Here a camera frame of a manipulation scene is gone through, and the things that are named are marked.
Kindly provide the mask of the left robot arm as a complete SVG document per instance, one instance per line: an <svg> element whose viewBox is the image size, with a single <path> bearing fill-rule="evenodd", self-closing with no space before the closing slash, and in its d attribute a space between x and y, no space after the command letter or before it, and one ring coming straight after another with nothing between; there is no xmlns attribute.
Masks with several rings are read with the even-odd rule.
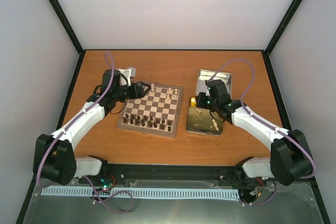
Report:
<svg viewBox="0 0 336 224"><path fill-rule="evenodd" d="M107 160L97 156L76 158L74 151L82 138L103 120L118 102L143 98L151 85L131 82L134 68L106 70L81 110L50 135L42 134L35 146L33 172L36 179L48 179L66 185L73 178L91 176L97 183L108 180Z"/></svg>

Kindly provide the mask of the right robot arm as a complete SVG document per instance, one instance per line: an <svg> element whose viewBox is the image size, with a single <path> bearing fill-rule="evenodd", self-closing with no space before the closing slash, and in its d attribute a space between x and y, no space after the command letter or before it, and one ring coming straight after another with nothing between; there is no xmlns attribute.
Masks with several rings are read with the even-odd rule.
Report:
<svg viewBox="0 0 336 224"><path fill-rule="evenodd" d="M267 158L248 157L236 164L236 177L244 183L248 178L274 178L288 186L298 179L314 176L316 165L303 144L300 130L290 131L265 120L240 100L233 100L222 80L206 80L207 92L196 96L197 108L215 112L224 122L239 127L270 151Z"/></svg>

